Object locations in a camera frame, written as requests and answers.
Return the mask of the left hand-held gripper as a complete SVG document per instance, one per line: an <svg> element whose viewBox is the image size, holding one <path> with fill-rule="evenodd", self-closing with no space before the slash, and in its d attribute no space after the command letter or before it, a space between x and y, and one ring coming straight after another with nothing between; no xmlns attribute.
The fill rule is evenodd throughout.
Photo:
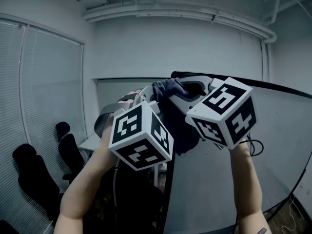
<svg viewBox="0 0 312 234"><path fill-rule="evenodd" d="M109 149L135 171L169 162L174 139L158 117L158 105L152 86L140 91L140 97L122 97L102 108L94 131L101 137L109 115L113 115Z"/></svg>

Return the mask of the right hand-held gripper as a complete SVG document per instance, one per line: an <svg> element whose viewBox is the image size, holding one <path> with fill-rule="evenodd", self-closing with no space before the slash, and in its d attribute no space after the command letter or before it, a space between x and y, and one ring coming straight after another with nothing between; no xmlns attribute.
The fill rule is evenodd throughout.
<svg viewBox="0 0 312 234"><path fill-rule="evenodd" d="M169 97L167 111L187 116L203 139L233 149L257 124L252 87L230 77L211 81L208 76L191 76L179 81L195 97L175 94Z"/></svg>

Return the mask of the person's left hand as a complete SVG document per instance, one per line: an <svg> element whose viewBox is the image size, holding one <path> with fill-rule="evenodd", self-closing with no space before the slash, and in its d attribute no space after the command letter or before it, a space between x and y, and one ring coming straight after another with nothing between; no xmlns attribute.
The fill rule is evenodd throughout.
<svg viewBox="0 0 312 234"><path fill-rule="evenodd" d="M134 102L135 97L140 93L140 89L136 91L130 91L128 94L124 95L118 100L118 103L127 103L132 104Z"/></svg>

